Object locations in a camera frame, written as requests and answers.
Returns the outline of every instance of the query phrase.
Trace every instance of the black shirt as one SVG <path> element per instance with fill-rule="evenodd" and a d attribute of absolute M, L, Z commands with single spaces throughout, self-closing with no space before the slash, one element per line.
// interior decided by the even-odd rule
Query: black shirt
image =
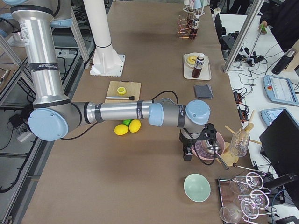
<path fill-rule="evenodd" d="M 260 22 L 273 26 L 271 32 L 283 51 L 299 39 L 299 0 L 286 0 L 262 15 Z"/>

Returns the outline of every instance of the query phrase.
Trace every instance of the thermos bottle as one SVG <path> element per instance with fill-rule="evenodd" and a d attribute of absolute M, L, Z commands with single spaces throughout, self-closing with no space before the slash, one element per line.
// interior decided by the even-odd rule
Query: thermos bottle
<path fill-rule="evenodd" d="M 286 67 L 289 65 L 291 60 L 293 60 L 295 54 L 296 54 L 295 48 L 288 49 L 288 51 L 285 53 L 285 55 L 283 55 L 281 57 L 279 62 L 272 69 L 272 73 L 275 75 L 278 75 L 283 69 L 286 69 Z"/>

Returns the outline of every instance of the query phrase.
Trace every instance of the tablet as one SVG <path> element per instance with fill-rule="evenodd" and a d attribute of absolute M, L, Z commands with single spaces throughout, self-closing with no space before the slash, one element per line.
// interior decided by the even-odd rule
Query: tablet
<path fill-rule="evenodd" d="M 279 108 L 273 108 L 273 109 L 266 109 L 266 110 L 261 110 L 261 116 L 262 119 L 264 120 L 265 124 L 269 126 L 272 124 L 272 122 L 276 119 L 276 117 L 283 111 L 287 110 L 285 107 L 279 107 Z"/>
<path fill-rule="evenodd" d="M 264 88 L 269 99 L 276 103 L 299 105 L 292 83 L 288 78 L 266 75 Z"/>

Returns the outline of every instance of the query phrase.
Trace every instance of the electronic device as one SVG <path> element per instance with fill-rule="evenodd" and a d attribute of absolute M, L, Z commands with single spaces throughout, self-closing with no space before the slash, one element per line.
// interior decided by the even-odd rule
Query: electronic device
<path fill-rule="evenodd" d="M 269 158 L 279 178 L 269 181 L 284 185 L 293 203 L 299 208 L 299 125 L 287 110 L 283 110 L 261 134 L 263 151 Z"/>
<path fill-rule="evenodd" d="M 267 96 L 273 102 L 299 105 L 292 83 L 288 78 L 266 75 L 263 78 Z"/>
<path fill-rule="evenodd" d="M 272 109 L 261 110 L 262 119 L 264 120 L 264 122 L 266 123 L 266 125 L 269 126 L 277 118 L 277 116 L 280 115 L 280 113 L 283 110 L 287 110 L 288 111 L 288 109 L 286 107 L 279 107 L 279 108 L 272 108 Z"/>

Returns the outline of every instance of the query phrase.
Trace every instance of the monitor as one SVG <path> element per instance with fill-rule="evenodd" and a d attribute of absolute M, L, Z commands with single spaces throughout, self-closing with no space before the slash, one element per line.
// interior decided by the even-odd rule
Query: monitor
<path fill-rule="evenodd" d="M 283 110 L 260 136 L 263 150 L 277 175 L 299 175 L 299 125 L 287 110 Z M 293 203 L 299 209 L 299 180 L 284 184 Z"/>

